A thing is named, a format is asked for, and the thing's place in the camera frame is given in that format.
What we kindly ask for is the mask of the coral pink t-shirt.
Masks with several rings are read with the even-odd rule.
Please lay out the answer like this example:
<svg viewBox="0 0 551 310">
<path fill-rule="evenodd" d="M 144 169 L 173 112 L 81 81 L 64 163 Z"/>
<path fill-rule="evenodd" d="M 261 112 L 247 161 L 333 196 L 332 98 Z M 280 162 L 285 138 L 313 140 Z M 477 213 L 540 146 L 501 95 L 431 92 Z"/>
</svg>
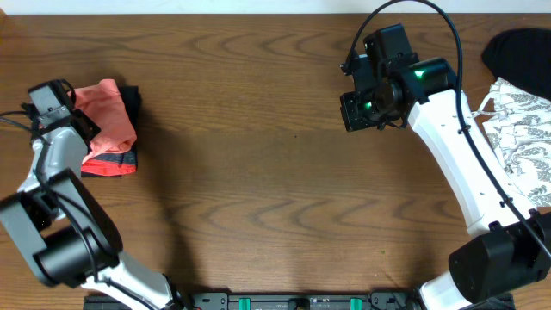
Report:
<svg viewBox="0 0 551 310">
<path fill-rule="evenodd" d="M 83 163 L 104 152 L 119 152 L 122 144 L 132 138 L 137 139 L 114 79 L 103 79 L 98 84 L 75 91 L 77 108 L 101 128 L 101 132 L 92 140 L 91 151 L 84 157 Z"/>
</svg>

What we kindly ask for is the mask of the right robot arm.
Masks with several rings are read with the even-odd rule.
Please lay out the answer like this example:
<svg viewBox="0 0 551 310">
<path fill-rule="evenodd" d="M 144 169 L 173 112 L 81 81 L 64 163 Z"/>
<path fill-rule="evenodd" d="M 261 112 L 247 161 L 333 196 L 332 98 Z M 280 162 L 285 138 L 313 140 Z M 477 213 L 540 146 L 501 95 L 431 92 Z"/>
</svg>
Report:
<svg viewBox="0 0 551 310">
<path fill-rule="evenodd" d="M 355 88 L 341 96 L 345 128 L 406 128 L 427 145 L 453 190 L 470 240 L 448 270 L 426 282 L 411 309 L 511 309 L 512 292 L 546 278 L 550 217 L 501 169 L 442 58 L 420 60 L 399 25 L 364 39 L 342 71 Z"/>
</svg>

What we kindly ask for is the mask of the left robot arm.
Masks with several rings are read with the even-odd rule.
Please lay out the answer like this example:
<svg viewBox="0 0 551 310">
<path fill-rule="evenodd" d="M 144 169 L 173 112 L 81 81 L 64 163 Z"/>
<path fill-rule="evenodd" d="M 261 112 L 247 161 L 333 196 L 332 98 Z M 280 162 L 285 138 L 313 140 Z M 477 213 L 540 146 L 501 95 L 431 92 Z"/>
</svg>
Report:
<svg viewBox="0 0 551 310">
<path fill-rule="evenodd" d="M 28 267 L 48 287 L 101 292 L 131 309 L 191 309 L 168 276 L 123 249 L 107 213 L 81 181 L 81 166 L 100 128 L 77 109 L 64 79 L 28 90 L 34 152 L 27 178 L 1 201 L 1 224 Z"/>
</svg>

